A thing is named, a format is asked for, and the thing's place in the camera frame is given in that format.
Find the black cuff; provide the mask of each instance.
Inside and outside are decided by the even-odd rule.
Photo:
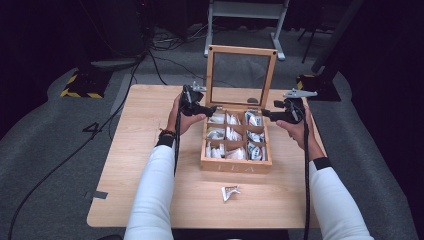
[[[315,167],[317,168],[317,171],[327,168],[327,167],[333,167],[331,165],[330,159],[327,157],[321,157],[313,160]]]
[[[174,144],[174,140],[175,140],[175,138],[173,136],[169,136],[169,135],[161,136],[155,147],[160,146],[160,145],[166,145],[166,146],[172,148],[172,144]]]

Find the table top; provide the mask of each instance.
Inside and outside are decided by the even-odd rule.
[[[87,217],[92,227],[125,227],[135,192],[159,128],[165,128],[181,86],[133,85],[112,142],[98,192]],[[233,89],[234,94],[243,89]],[[283,90],[270,90],[267,109],[282,100]],[[290,229],[305,224],[304,152],[287,131],[265,118],[273,165],[268,174],[202,171],[203,123],[181,136],[171,205],[173,228]],[[322,146],[317,129],[315,136]],[[223,202],[221,188],[240,185],[240,194]],[[311,206],[311,227],[318,227]]]

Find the hand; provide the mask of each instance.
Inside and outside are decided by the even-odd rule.
[[[298,124],[291,124],[286,121],[278,120],[276,122],[277,126],[284,128],[289,133],[289,136],[297,142],[297,145],[305,150],[305,137],[304,137],[304,121],[308,124],[309,135],[308,135],[308,150],[309,150],[309,159],[314,160],[316,158],[324,157],[324,153],[321,147],[318,145],[318,142],[315,139],[314,133],[314,124],[312,121],[311,111],[308,106],[305,106],[305,118]]]
[[[168,125],[166,127],[167,130],[175,132],[175,123],[177,121],[177,113],[178,113],[178,105],[180,103],[181,94],[179,94],[175,100],[174,105],[172,106],[172,110],[169,113],[168,117]],[[200,122],[206,118],[205,114],[198,114],[193,116],[186,116],[181,113],[181,121],[180,121],[180,135],[183,135],[190,126],[194,123]]]

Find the bracelet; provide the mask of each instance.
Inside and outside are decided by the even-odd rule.
[[[162,129],[162,128],[160,128],[160,130],[161,130],[161,132],[160,132],[160,134],[159,134],[159,138],[161,138],[163,135],[165,135],[165,134],[169,134],[169,135],[171,135],[173,138],[175,138],[176,136],[177,136],[177,134],[175,133],[175,132],[173,132],[173,131],[169,131],[169,130],[166,130],[166,129]]]

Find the controller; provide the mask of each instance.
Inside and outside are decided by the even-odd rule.
[[[199,101],[203,98],[203,93],[206,88],[201,87],[193,82],[193,86],[184,85],[183,93],[181,95],[181,112],[186,116],[192,116],[197,114],[205,114],[208,117],[212,117],[216,111],[217,106],[204,107],[199,104]]]
[[[302,97],[316,96],[317,92],[307,92],[302,90],[292,89],[284,94],[284,101],[274,101],[274,107],[284,108],[284,112],[271,112],[267,109],[262,109],[262,115],[268,117],[271,122],[283,120],[291,124],[297,124],[303,120],[305,116],[305,107],[303,106]]]

